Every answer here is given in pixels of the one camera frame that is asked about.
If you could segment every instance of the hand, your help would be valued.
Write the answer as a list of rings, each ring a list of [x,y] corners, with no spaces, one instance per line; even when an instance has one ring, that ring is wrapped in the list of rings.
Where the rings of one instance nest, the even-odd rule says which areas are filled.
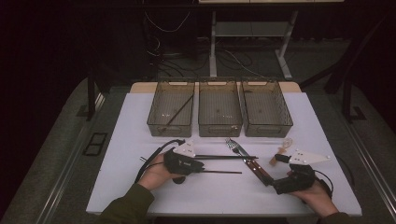
[[[163,165],[163,154],[158,155],[152,162],[145,173],[143,173],[137,184],[143,186],[148,190],[160,187],[169,179],[181,177],[182,175],[170,174],[166,167]]]
[[[332,199],[317,180],[311,188],[294,191],[290,194],[305,201],[320,217],[338,213]]]

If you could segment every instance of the plastic storage bin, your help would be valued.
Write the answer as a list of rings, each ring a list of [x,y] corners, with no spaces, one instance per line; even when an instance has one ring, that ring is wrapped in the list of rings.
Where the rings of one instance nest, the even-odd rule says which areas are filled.
[[[239,89],[248,137],[285,137],[293,125],[279,83],[264,77],[242,77]]]
[[[191,137],[195,78],[159,80],[148,115],[152,136]]]
[[[199,135],[237,137],[242,129],[242,113],[234,77],[199,79]]]

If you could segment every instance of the white table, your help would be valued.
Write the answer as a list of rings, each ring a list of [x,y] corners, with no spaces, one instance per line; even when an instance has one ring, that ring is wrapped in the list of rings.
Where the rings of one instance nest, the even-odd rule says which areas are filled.
[[[152,137],[146,123],[153,98],[152,91],[127,94],[114,133],[111,137],[92,196],[88,213],[100,214],[110,202],[125,194],[131,187],[143,162],[158,147],[175,139]],[[288,133],[293,139],[289,148],[331,156],[331,161],[313,164],[334,183],[333,201],[337,207],[352,216],[361,215],[361,207],[348,185],[318,118],[304,93],[284,93],[294,125]],[[198,135],[198,96],[194,99],[192,139],[199,154],[233,155],[224,138],[201,138]],[[268,161],[277,153],[279,145],[265,145],[265,138],[233,138],[273,178],[286,177],[289,165],[279,162],[275,167]],[[206,216],[206,217],[300,217],[313,212],[300,200],[288,194],[277,195],[272,187],[265,187],[242,161],[202,161],[207,170],[241,171],[241,175],[191,174],[181,185],[172,181],[154,190],[156,198],[148,210],[149,217],[158,216]]]

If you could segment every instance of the cable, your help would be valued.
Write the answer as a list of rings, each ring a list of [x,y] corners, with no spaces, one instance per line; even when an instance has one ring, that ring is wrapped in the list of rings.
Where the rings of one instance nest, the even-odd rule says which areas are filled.
[[[243,67],[241,67],[241,66],[239,65],[239,63],[237,63],[237,64],[239,65],[237,68],[231,67],[231,66],[225,64],[225,62],[224,62],[222,59],[225,60],[225,58],[224,58],[222,55],[220,55],[220,54],[217,54],[217,55],[216,55],[216,60],[219,61],[224,67],[226,67],[226,68],[228,68],[228,69],[231,69],[231,70],[235,70],[235,71],[240,71],[240,70],[243,70],[243,69],[244,69]]]
[[[147,52],[148,54],[152,55],[152,56],[155,56],[155,57],[160,57],[160,56],[161,56],[160,54],[153,53],[153,52],[151,52],[151,51],[149,51],[149,50],[146,50],[146,52]]]
[[[134,180],[135,183],[137,183],[137,181],[139,181],[140,177],[142,177],[142,174],[145,172],[145,170],[147,169],[149,164],[152,162],[152,160],[154,160],[154,158],[156,156],[158,156],[158,154],[160,154],[164,148],[166,148],[167,146],[169,146],[173,143],[178,143],[178,145],[180,146],[181,144],[185,143],[185,141],[175,139],[175,140],[171,140],[171,141],[165,143],[162,147],[157,148],[157,150],[155,150],[155,152],[145,161],[145,163],[140,168],[139,172],[137,173],[136,179]]]
[[[175,68],[175,67],[172,67],[171,65],[168,65],[168,64],[164,64],[164,63],[160,63],[160,65],[162,65],[162,66],[165,66],[165,67],[172,68],[172,69],[174,69],[175,71],[177,71],[177,72],[178,72],[178,74],[179,74],[181,77],[184,77],[184,76],[183,76],[183,74],[182,74],[180,71],[178,71],[178,69],[177,69],[177,68]]]
[[[235,58],[235,60],[236,60],[245,70],[247,70],[249,73],[254,74],[254,75],[256,75],[256,76],[259,76],[259,77],[265,77],[265,76],[263,76],[263,75],[260,75],[260,74],[258,74],[258,73],[255,73],[255,72],[251,71],[250,69],[246,68],[241,62],[239,62],[239,60],[238,60],[230,51],[228,51],[228,50],[226,50],[226,49],[225,49],[224,51],[226,51],[226,52],[229,53],[231,56],[233,56],[233,58]]]
[[[150,165],[148,165],[148,166],[146,167],[146,169],[145,169],[145,170],[147,170],[147,169],[151,168],[151,166],[155,166],[155,165],[159,165],[159,164],[163,164],[163,161],[161,161],[161,162],[157,162],[157,163],[153,163],[153,164],[150,164]]]
[[[244,43],[245,43],[245,37],[242,37],[242,38],[240,38],[240,39],[237,39],[237,40],[235,40],[234,38],[233,38],[233,41],[231,41],[231,42],[226,42],[226,41],[224,41],[225,39],[230,39],[230,38],[226,38],[226,37],[224,37],[224,36],[220,36],[220,37],[218,37],[218,41],[215,43],[215,45],[218,45],[218,44],[220,44],[220,47],[221,48],[227,48],[227,49],[229,49],[229,48],[232,48],[232,49],[240,49],[240,48],[243,48],[243,47],[249,47],[249,48],[254,48],[255,50],[259,50],[260,48],[264,48],[264,47],[268,47],[268,46],[273,46],[275,43],[277,43],[278,41],[276,41],[276,40],[273,40],[273,39],[271,39],[271,37],[265,37],[265,39],[267,40],[267,41],[270,41],[269,43],[261,43],[261,39],[259,38],[259,37],[257,37],[257,39],[256,40],[248,40],[248,42],[258,42],[258,45],[257,46],[251,46],[251,45],[247,45],[247,46],[245,46],[244,45]]]
[[[176,66],[176,67],[179,68],[180,70],[188,71],[188,72],[193,72],[193,71],[197,71],[197,70],[199,70],[199,69],[205,67],[208,58],[209,58],[209,57],[205,57],[205,61],[204,61],[204,63],[203,63],[202,65],[200,65],[199,67],[196,67],[196,68],[192,68],[192,69],[181,67],[180,65],[178,65],[178,64],[176,64],[176,63],[172,63],[172,62],[170,62],[169,60],[164,61],[164,63],[171,63],[172,65]]]
[[[331,189],[330,189],[330,191],[331,191],[331,193],[334,191],[334,185],[332,184],[332,181],[330,180],[330,178],[328,177],[328,176],[326,176],[325,174],[323,174],[321,171],[317,171],[317,170],[314,170],[316,173],[320,173],[321,175],[324,175],[328,180],[329,180],[329,182],[330,182],[330,185],[332,186],[331,187]]]
[[[341,159],[341,157],[335,155],[335,158],[338,159],[339,161],[341,161],[345,165],[347,171],[349,172],[350,182],[351,182],[350,184],[352,185],[353,188],[355,188],[355,176],[352,174],[351,169],[349,168],[347,163],[343,159]]]
[[[166,32],[166,33],[173,33],[173,32],[178,31],[178,30],[180,29],[180,27],[183,25],[183,23],[184,23],[184,22],[187,20],[187,18],[190,16],[190,14],[191,14],[190,12],[187,13],[187,15],[186,15],[186,17],[184,18],[184,20],[181,22],[181,24],[180,24],[176,29],[174,29],[174,30],[165,30],[165,29],[161,28],[159,25],[157,25],[154,21],[152,21],[151,18],[149,17],[149,15],[148,15],[147,11],[145,11],[145,15],[146,15],[146,18],[148,19],[148,21],[151,22],[151,24],[152,24],[153,26],[155,26],[157,29],[159,29],[160,31]]]
[[[287,60],[285,60],[285,64],[283,64],[282,66],[280,66],[280,68],[283,68],[284,66],[288,65],[288,63],[290,62],[290,60],[294,57],[294,55],[296,55],[296,52],[294,51],[291,56],[289,56],[289,58]]]
[[[148,35],[148,38],[150,38],[150,37],[154,37],[154,39],[157,41],[158,44],[157,44],[157,47],[154,50],[158,50],[160,48],[160,46],[161,46],[160,39],[158,39],[158,37],[155,36],[155,35]]]
[[[160,70],[160,71],[166,73],[166,75],[168,75],[169,77],[172,77],[172,74],[168,73],[166,70],[161,69],[161,68],[158,68],[158,70]]]
[[[245,52],[242,52],[241,54],[245,55],[245,57],[249,60],[249,63],[242,63],[242,65],[244,65],[244,66],[251,66],[251,65],[253,65],[253,60],[251,59],[250,56],[248,56]],[[229,63],[235,63],[235,64],[238,64],[238,65],[240,65],[240,63],[241,63],[240,60],[239,60],[240,63],[236,63],[235,60],[229,60],[229,59],[227,59],[227,58],[225,58],[225,57],[222,57],[222,58],[224,58],[224,60],[226,60],[226,61],[229,62]]]

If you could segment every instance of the green sleeve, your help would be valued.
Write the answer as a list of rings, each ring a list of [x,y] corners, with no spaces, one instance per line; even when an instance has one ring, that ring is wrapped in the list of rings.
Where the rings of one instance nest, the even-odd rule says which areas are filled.
[[[133,184],[123,197],[110,203],[95,223],[144,223],[146,213],[153,201],[154,196],[149,190]]]
[[[346,213],[334,213],[323,218],[320,224],[355,224],[355,220]]]

